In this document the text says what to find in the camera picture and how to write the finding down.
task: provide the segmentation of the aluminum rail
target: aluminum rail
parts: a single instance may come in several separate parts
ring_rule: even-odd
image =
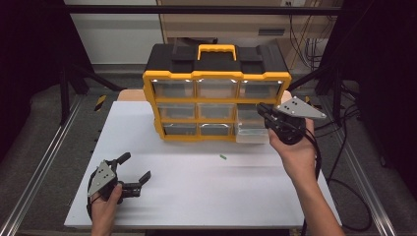
[[[331,114],[331,105],[328,99],[320,99],[320,101],[321,105],[323,106],[323,109],[325,110],[325,113]],[[336,132],[336,134],[337,140],[340,144],[342,144],[344,132],[342,131],[342,129],[339,129]],[[387,213],[380,199],[378,198],[377,193],[372,187],[371,182],[368,179],[368,176],[365,174],[365,171],[360,165],[358,158],[356,158],[355,152],[353,151],[352,146],[348,141],[346,141],[345,143],[344,152],[346,154],[346,161],[350,168],[350,171],[352,172],[353,178],[355,179],[355,182],[358,185],[359,190],[361,191],[362,197],[365,199],[369,208],[371,209],[372,217],[374,218],[374,223],[380,231],[380,234],[384,236],[395,236],[396,232],[392,226],[392,223],[390,222]]]
[[[71,14],[205,14],[205,15],[292,15],[339,16],[358,12],[340,7],[262,7],[262,6],[148,6],[148,5],[46,5],[44,10]]]
[[[13,236],[18,232],[19,226],[21,225],[26,213],[28,212],[30,204],[32,203],[37,191],[39,190],[43,179],[45,178],[59,148],[61,147],[75,117],[77,116],[83,100],[84,97],[82,95],[76,96],[76,99],[72,104],[71,113],[67,119],[67,122],[61,125],[55,133],[52,142],[43,155],[42,160],[37,165],[37,168],[31,176],[28,185],[19,198],[19,201],[16,203],[15,208],[1,227],[1,236]]]

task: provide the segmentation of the drawer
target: drawer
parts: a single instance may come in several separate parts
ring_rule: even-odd
[[[202,136],[229,136],[232,124],[200,124]]]
[[[194,97],[194,85],[189,80],[152,80],[155,98]]]
[[[240,98],[276,98],[281,87],[281,81],[254,82],[243,81],[240,84]]]
[[[233,119],[235,104],[233,103],[198,103],[199,118],[202,119]]]
[[[269,140],[264,118],[255,104],[238,104],[234,132],[236,143],[266,144]]]
[[[236,96],[237,82],[233,80],[201,79],[197,81],[197,97],[233,98]]]
[[[160,118],[162,119],[194,119],[194,103],[158,103]]]
[[[195,136],[197,125],[192,123],[163,123],[165,135]]]

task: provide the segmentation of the human hand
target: human hand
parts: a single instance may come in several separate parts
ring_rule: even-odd
[[[106,202],[103,200],[99,193],[95,193],[91,198],[97,199],[91,205],[91,219],[92,219],[92,236],[108,236],[111,235],[111,231],[114,226],[114,217],[117,209],[117,202],[122,196],[122,185],[117,184],[113,192]]]
[[[306,119],[306,128],[314,134],[313,120]],[[315,149],[305,137],[297,144],[284,144],[272,129],[268,129],[269,143],[279,153],[284,169],[291,180],[297,183],[315,181]]]

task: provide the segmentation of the cable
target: cable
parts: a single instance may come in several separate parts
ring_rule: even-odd
[[[347,107],[346,108],[346,110],[344,111],[344,115],[343,115],[343,117],[347,117],[347,114],[348,114],[348,110],[350,109],[350,108],[352,108],[352,107],[354,107],[354,106],[356,106],[356,104],[352,104],[352,105],[350,105],[349,107]],[[339,149],[339,152],[338,152],[338,154],[337,154],[337,157],[336,157],[336,160],[335,160],[335,162],[334,162],[334,164],[333,164],[333,166],[332,166],[332,168],[331,168],[331,171],[330,171],[330,174],[329,174],[329,176],[326,178],[326,181],[327,181],[327,183],[329,184],[329,182],[330,181],[333,181],[333,182],[335,182],[335,183],[338,183],[339,185],[341,185],[341,186],[343,186],[343,187],[345,187],[346,189],[348,189],[350,192],[352,192],[356,197],[358,197],[358,199],[364,204],[364,206],[365,206],[365,208],[366,208],[366,211],[367,211],[367,213],[368,213],[368,223],[367,223],[367,225],[365,226],[365,227],[363,227],[363,228],[354,228],[354,227],[351,227],[351,226],[349,226],[349,225],[346,225],[346,224],[343,224],[342,223],[342,226],[343,227],[345,227],[345,228],[347,228],[347,229],[350,229],[350,230],[353,230],[353,231],[358,231],[358,232],[364,232],[364,231],[366,231],[366,230],[368,230],[370,227],[371,227],[371,225],[372,225],[372,216],[371,216],[371,210],[370,210],[370,208],[369,208],[369,206],[368,206],[368,204],[365,202],[365,200],[358,194],[358,193],[356,193],[356,191],[355,190],[353,190],[350,186],[348,186],[347,184],[345,184],[345,183],[343,183],[343,182],[341,182],[341,181],[339,181],[339,180],[337,180],[337,179],[333,179],[332,178],[332,176],[333,176],[333,174],[334,174],[334,170],[335,170],[335,168],[336,168],[336,166],[337,166],[337,164],[338,164],[338,162],[340,161],[340,158],[341,158],[341,153],[343,152],[343,150],[344,150],[344,146],[345,146],[345,144],[346,144],[346,140],[347,140],[347,126],[346,126],[346,118],[345,119],[343,119],[343,132],[344,132],[344,138],[343,138],[343,141],[342,141],[342,144],[341,144],[341,147],[340,147],[340,149]]]
[[[349,113],[346,113],[346,115],[343,115],[342,117],[340,117],[340,119],[348,119],[348,118],[351,118],[351,117],[353,117],[355,115],[354,113],[357,112],[357,111],[359,111],[359,109],[355,109],[355,110],[353,110],[353,111],[351,111]],[[326,124],[324,124],[322,126],[316,127],[314,130],[315,131],[319,131],[319,130],[321,130],[321,129],[323,129],[323,128],[331,125],[331,124],[334,124],[334,123],[336,123],[336,122],[335,121],[330,121],[330,122],[328,122],[328,123],[326,123]]]
[[[323,134],[323,135],[316,136],[316,138],[317,138],[317,139],[318,139],[318,138],[322,138],[322,137],[327,136],[327,135],[329,135],[329,134],[331,134],[331,133],[334,133],[334,132],[336,132],[336,131],[338,131],[338,130],[340,130],[340,127],[337,127],[337,129],[332,130],[332,131],[330,131],[330,132],[328,132],[328,133],[325,133],[325,134]]]
[[[353,106],[355,106],[356,104],[350,105],[349,107],[346,108],[346,110],[344,110],[344,115],[346,116],[347,111],[352,108]],[[346,140],[347,140],[347,128],[346,128],[346,119],[343,119],[343,132],[344,132],[344,137],[343,137],[343,141],[341,143],[341,147],[340,150],[337,154],[336,160],[334,161],[333,167],[331,168],[330,174],[328,176],[328,179],[331,179],[331,177],[333,176],[334,173],[334,169],[336,168],[336,165],[338,164],[338,162],[340,161],[340,157],[341,157],[341,153],[344,150],[344,145],[346,144]]]
[[[294,29],[292,27],[292,15],[289,15],[288,17],[289,17],[289,41],[291,42],[291,45],[294,48],[295,52],[297,53],[298,57],[300,57],[300,59],[303,60],[303,57],[301,55],[300,45],[298,44],[297,37],[295,36],[295,32],[294,32]],[[294,46],[294,43],[292,41],[292,35],[294,35],[294,39],[295,39],[295,42],[296,42],[296,45],[297,45],[298,49]]]
[[[91,204],[93,204],[99,198],[101,198],[101,195],[99,195],[97,198],[95,198],[93,201],[91,201]]]
[[[368,213],[368,223],[363,228],[354,228],[352,226],[349,226],[349,225],[343,224],[343,223],[341,224],[341,226],[345,227],[349,230],[358,231],[358,232],[365,232],[369,228],[371,228],[371,226],[372,226],[371,209],[369,208],[368,204],[365,202],[364,198],[362,198],[362,196],[360,196],[358,193],[356,193],[356,191],[354,189],[352,189],[350,186],[348,186],[344,182],[341,182],[340,180],[337,180],[337,179],[328,179],[328,183],[330,183],[331,181],[343,186],[344,188],[348,189],[352,194],[354,194],[362,202],[362,204],[365,206],[366,212]]]

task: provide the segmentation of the white table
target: white table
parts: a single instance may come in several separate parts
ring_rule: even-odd
[[[159,138],[145,101],[115,101],[65,225],[90,228],[89,177],[103,159],[132,157],[119,180],[151,178],[139,198],[125,199],[115,225],[136,229],[300,227],[304,215],[281,160],[270,145],[230,142],[172,143]],[[319,184],[340,223],[323,174]]]

